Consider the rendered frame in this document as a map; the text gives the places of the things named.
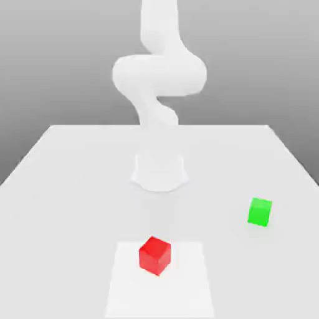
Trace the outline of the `small red cube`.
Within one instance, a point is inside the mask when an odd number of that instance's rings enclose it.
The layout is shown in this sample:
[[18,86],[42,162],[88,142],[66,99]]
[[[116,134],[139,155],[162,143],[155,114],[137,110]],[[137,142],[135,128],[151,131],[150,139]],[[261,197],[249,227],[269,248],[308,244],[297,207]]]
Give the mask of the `small red cube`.
[[151,236],[139,249],[139,266],[160,276],[171,263],[171,244]]

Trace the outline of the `small green cube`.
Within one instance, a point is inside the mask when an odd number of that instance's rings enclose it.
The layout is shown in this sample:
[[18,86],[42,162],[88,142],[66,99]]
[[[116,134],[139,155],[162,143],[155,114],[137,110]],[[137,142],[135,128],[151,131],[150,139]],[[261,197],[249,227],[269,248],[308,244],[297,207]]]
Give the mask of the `small green cube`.
[[247,222],[250,224],[267,227],[272,209],[272,201],[253,198],[249,208]]

